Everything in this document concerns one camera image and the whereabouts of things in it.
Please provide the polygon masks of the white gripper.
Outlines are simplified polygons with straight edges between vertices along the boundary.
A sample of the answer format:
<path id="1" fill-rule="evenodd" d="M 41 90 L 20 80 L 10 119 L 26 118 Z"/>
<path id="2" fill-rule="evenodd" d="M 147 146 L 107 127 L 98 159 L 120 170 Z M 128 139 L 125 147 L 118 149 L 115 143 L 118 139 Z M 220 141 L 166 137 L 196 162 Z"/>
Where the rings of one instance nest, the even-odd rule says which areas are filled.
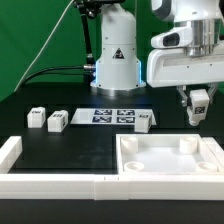
<path id="1" fill-rule="evenodd" d="M 224 82 L 224 48 L 215 48 L 212 54 L 189 57 L 182 48 L 153 50 L 147 61 L 147 83 L 151 87 L 177 86 L 183 107 L 189 105 L 183 85 L 208 84 L 210 103 Z"/>

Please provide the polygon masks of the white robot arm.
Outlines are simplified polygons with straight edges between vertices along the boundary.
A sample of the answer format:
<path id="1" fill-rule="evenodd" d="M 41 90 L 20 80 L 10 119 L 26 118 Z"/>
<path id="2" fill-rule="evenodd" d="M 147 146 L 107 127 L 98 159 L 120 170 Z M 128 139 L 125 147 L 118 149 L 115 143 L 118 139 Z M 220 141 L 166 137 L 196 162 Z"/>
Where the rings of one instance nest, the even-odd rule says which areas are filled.
<path id="1" fill-rule="evenodd" d="M 136 20 L 120 4 L 102 6 L 102 53 L 91 87 L 109 96 L 147 85 L 185 86 L 224 82 L 221 0 L 151 0 L 154 15 L 174 28 L 151 39 L 147 79 L 136 56 Z"/>

